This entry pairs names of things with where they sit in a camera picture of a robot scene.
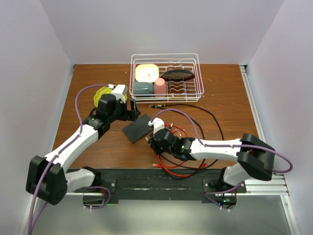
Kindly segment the black network switch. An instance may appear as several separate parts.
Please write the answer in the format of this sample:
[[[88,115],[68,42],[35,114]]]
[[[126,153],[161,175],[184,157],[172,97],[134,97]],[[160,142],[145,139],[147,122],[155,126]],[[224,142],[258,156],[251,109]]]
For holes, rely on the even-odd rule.
[[[143,114],[135,122],[125,126],[122,131],[128,140],[135,144],[151,132],[152,129],[148,126],[150,120],[147,114]]]

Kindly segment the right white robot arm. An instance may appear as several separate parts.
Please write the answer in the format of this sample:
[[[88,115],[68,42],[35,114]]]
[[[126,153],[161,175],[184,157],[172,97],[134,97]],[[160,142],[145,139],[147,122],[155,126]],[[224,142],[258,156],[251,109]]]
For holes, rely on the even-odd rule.
[[[207,141],[179,138],[163,128],[153,132],[147,142],[156,154],[168,153],[184,162],[206,159],[234,162],[211,182],[210,186],[216,192],[230,192],[250,178],[260,181],[272,179],[274,149],[252,134],[228,141]]]

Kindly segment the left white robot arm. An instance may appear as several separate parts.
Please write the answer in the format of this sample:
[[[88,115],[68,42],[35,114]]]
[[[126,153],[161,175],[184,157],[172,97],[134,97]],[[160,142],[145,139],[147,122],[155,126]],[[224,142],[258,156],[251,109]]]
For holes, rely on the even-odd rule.
[[[26,191],[52,205],[58,204],[68,192],[86,188],[96,192],[101,188],[101,173],[85,166],[68,172],[71,164],[93,143],[98,141],[116,120],[136,121],[141,114],[136,102],[130,107],[113,94],[101,96],[82,126],[62,145],[44,157],[35,156],[29,164]]]

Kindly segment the green scalloped plate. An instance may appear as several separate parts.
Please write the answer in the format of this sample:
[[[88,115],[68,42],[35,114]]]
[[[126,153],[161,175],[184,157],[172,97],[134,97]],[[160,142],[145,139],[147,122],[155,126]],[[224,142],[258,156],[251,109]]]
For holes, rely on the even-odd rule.
[[[93,103],[94,103],[94,106],[95,107],[98,107],[98,103],[99,103],[99,100],[100,98],[102,97],[102,95],[105,95],[105,94],[111,94],[111,91],[116,87],[117,85],[114,85],[114,84],[109,84],[109,85],[106,85],[100,89],[98,89],[93,97]],[[126,103],[127,99],[121,99],[121,101],[123,103]]]

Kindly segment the grey-blue cup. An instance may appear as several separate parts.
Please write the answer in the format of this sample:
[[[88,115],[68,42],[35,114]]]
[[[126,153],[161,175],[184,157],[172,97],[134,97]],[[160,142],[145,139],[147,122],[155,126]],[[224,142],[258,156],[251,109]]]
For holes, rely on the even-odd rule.
[[[133,94],[153,94],[154,93],[154,85],[149,82],[134,82],[133,84]]]

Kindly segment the pink plastic cup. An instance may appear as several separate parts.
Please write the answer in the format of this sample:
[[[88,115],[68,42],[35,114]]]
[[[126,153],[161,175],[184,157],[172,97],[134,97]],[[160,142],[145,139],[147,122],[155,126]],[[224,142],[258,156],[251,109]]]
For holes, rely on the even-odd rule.
[[[154,94],[155,96],[165,96],[167,94],[166,82],[163,78],[158,78],[154,82]]]

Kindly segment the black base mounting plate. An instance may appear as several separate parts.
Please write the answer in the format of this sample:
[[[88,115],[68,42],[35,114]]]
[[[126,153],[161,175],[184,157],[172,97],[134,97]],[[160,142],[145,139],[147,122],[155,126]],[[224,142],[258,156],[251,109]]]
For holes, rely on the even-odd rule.
[[[98,169],[100,185],[111,192],[111,204],[121,200],[201,201],[213,191],[221,169],[205,169],[190,178],[175,180],[161,169]]]

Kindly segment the yellow square bowl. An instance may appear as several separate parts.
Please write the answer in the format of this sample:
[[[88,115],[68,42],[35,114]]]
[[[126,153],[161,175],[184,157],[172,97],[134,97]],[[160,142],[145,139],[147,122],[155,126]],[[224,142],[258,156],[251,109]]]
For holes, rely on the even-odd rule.
[[[159,68],[155,64],[140,64],[135,68],[137,82],[154,83],[159,78]]]

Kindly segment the dark brown oval plate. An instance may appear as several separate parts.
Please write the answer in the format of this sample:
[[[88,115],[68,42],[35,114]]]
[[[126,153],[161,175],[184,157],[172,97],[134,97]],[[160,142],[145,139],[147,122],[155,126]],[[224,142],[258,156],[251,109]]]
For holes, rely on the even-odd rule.
[[[190,70],[169,70],[161,76],[165,81],[188,81],[195,78],[195,74]]]

